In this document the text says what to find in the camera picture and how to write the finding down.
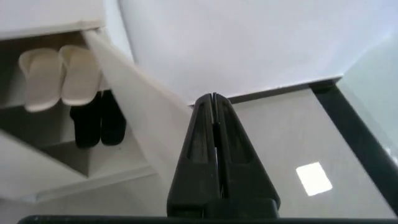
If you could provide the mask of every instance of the white slipper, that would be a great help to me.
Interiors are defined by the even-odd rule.
[[[101,71],[94,55],[83,47],[63,46],[59,56],[66,68],[61,99],[70,106],[91,102],[101,83]]]
[[[28,50],[19,56],[19,68],[26,79],[25,109],[38,112],[57,104],[65,72],[54,49]]]

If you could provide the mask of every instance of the black trim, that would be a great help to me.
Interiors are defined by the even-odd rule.
[[[285,93],[291,93],[294,91],[299,91],[299,90],[304,90],[308,88],[325,88],[328,86],[333,86],[335,83],[339,80],[340,78],[333,78],[329,80],[322,80],[322,81],[316,81],[316,82],[311,82],[311,83],[304,83],[304,84],[299,84],[299,85],[293,85],[293,86],[287,86],[283,88],[278,88],[275,90],[267,90],[267,91],[261,91],[257,93],[250,93],[247,95],[241,95],[241,96],[234,96],[228,98],[232,104],[235,103],[242,103],[246,101],[251,101],[251,100],[257,100],[269,96],[276,96],[280,94],[285,94]]]
[[[398,215],[397,166],[335,85],[323,89],[313,88],[313,92],[380,193]]]

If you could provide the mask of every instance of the shoe rack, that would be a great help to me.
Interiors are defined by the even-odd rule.
[[[163,187],[170,187],[192,111],[111,43],[100,5],[102,1],[92,0],[0,2],[8,10],[0,15],[0,198],[41,202],[151,174],[159,174]],[[124,115],[126,129],[119,144],[77,146],[70,112],[73,106],[84,106],[74,103],[89,103],[87,99],[55,98],[45,107],[26,106],[30,87],[41,90],[49,80],[27,87],[21,54],[42,48],[59,53],[71,45],[94,55],[102,74],[98,91],[111,90]],[[22,64],[29,65],[29,60]]]

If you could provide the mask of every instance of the black edge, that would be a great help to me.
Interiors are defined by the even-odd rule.
[[[398,168],[339,89],[312,89],[340,134],[398,215]]]

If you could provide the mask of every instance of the black shoe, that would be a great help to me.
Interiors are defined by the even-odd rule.
[[[126,119],[124,119],[111,90],[104,91],[101,105],[101,141],[106,146],[120,144],[126,131]]]
[[[72,106],[70,117],[75,123],[75,141],[80,149],[94,147],[101,136],[101,92],[83,106]]]

